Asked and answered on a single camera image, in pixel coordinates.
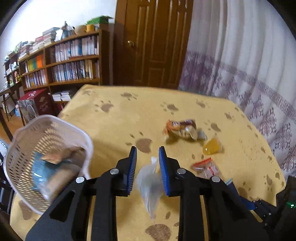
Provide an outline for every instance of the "door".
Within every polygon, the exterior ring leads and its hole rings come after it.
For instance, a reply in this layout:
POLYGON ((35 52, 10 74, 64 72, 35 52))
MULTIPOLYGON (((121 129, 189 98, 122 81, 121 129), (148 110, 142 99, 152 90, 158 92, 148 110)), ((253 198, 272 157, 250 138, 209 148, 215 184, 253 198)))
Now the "door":
POLYGON ((177 89, 192 7, 193 0, 118 0, 114 83, 177 89))

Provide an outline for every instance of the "curtain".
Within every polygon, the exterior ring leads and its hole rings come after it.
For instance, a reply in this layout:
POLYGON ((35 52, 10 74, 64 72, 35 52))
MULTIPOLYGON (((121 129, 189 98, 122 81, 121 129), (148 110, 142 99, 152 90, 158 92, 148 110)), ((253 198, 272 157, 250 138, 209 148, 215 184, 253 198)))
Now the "curtain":
POLYGON ((233 101, 296 176, 296 41, 266 0, 194 0, 179 90, 233 101))

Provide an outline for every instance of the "white laundry basket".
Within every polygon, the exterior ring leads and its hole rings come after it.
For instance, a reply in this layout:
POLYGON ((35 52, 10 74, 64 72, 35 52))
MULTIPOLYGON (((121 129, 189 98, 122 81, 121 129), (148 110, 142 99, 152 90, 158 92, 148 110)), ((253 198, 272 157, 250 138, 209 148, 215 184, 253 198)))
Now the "white laundry basket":
POLYGON ((33 153, 39 151, 46 154, 51 149, 70 146, 80 146, 86 150, 80 175, 90 179, 89 163, 94 146, 90 136, 78 127, 52 115, 41 115, 14 134, 4 159, 4 172, 12 188, 37 214, 42 215, 49 204, 41 193, 32 189, 33 153))

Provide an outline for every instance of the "metal bolt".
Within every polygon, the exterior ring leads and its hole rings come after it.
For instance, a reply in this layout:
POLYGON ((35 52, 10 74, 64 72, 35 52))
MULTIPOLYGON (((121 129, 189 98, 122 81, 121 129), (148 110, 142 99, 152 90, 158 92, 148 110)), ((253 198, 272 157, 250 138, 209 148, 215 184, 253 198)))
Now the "metal bolt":
POLYGON ((77 183, 83 183, 84 182, 84 177, 78 177, 76 178, 77 183))
POLYGON ((178 168, 177 173, 178 174, 185 174, 186 170, 184 168, 178 168))
POLYGON ((218 183, 218 182, 221 181, 221 179, 218 176, 212 176, 212 181, 215 182, 215 183, 218 183))
POLYGON ((119 173, 119 170, 117 168, 113 168, 113 169, 110 170, 110 173, 112 175, 115 175, 115 174, 119 173))

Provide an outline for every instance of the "yellow cup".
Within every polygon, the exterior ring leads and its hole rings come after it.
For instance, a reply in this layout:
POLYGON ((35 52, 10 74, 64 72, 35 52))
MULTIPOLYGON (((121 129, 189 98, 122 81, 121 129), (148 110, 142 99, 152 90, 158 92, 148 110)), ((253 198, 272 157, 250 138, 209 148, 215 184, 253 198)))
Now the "yellow cup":
POLYGON ((216 137, 208 141, 202 148, 202 152, 205 155, 212 155, 220 151, 222 151, 222 145, 221 145, 221 142, 216 137))
POLYGON ((87 24, 86 25, 86 32, 94 31, 94 25, 93 24, 87 24))

